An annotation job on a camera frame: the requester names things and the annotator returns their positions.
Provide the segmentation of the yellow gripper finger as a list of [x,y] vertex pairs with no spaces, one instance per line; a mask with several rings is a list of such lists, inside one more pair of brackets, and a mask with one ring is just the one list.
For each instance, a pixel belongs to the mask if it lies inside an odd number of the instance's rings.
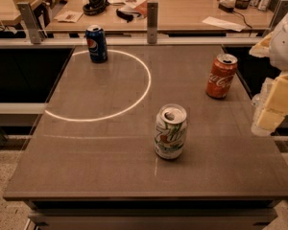
[[256,125],[274,132],[286,115],[288,115],[288,72],[282,72],[273,80]]
[[268,33],[258,43],[253,45],[249,50],[249,54],[256,58],[268,58],[270,56],[270,41],[273,33]]

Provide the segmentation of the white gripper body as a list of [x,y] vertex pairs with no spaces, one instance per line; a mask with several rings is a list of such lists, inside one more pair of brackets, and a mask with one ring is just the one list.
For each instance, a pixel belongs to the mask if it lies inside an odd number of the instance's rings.
[[273,31],[269,53],[272,66],[288,71],[288,12]]

